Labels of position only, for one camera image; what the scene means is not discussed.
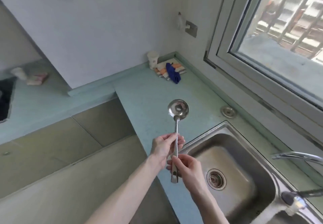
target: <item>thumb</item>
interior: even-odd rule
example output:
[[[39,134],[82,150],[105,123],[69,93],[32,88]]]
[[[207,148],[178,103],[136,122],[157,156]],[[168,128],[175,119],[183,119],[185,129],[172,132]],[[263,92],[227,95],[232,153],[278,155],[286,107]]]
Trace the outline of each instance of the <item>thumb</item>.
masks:
[[[168,144],[169,146],[171,146],[172,142],[175,141],[177,137],[177,133],[173,133],[171,134],[166,140],[165,143]]]
[[[185,172],[187,170],[187,167],[183,164],[183,162],[178,157],[173,155],[172,161],[181,172]]]

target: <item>blue cloth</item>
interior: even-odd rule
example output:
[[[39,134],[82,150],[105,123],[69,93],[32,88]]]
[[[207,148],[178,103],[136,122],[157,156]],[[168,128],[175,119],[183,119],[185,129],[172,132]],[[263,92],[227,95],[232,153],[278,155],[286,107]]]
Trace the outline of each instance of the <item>blue cloth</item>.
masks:
[[[169,78],[175,83],[178,84],[181,80],[181,76],[179,72],[175,71],[175,68],[170,63],[166,63],[166,70]]]

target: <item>window frame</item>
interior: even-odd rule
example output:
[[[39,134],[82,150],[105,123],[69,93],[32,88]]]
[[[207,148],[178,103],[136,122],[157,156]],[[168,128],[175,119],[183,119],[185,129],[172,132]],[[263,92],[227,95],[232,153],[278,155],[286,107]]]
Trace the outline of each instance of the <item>window frame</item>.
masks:
[[[298,126],[323,142],[323,111],[281,83],[280,77],[253,67],[230,53],[237,48],[261,0],[223,0],[210,49],[205,57]]]

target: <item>person's left hand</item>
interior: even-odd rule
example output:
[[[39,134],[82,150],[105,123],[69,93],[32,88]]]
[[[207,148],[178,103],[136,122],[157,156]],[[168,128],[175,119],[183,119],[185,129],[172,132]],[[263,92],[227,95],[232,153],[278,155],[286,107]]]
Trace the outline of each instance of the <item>person's left hand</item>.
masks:
[[[152,141],[152,148],[150,155],[155,156],[156,160],[160,164],[160,169],[163,169],[166,165],[166,159],[174,151],[174,142],[176,139],[176,133],[169,133],[156,137]],[[184,137],[178,134],[178,150],[180,150],[185,143]]]

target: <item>stainless steel sink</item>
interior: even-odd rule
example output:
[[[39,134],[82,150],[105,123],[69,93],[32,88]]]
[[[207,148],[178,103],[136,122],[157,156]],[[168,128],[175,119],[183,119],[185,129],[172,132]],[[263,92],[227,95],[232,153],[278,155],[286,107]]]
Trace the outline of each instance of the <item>stainless steel sink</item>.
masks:
[[[312,209],[304,210],[311,219],[283,211],[287,206],[280,192],[292,186],[229,122],[187,143],[180,153],[201,162],[209,190],[230,223],[322,224]]]

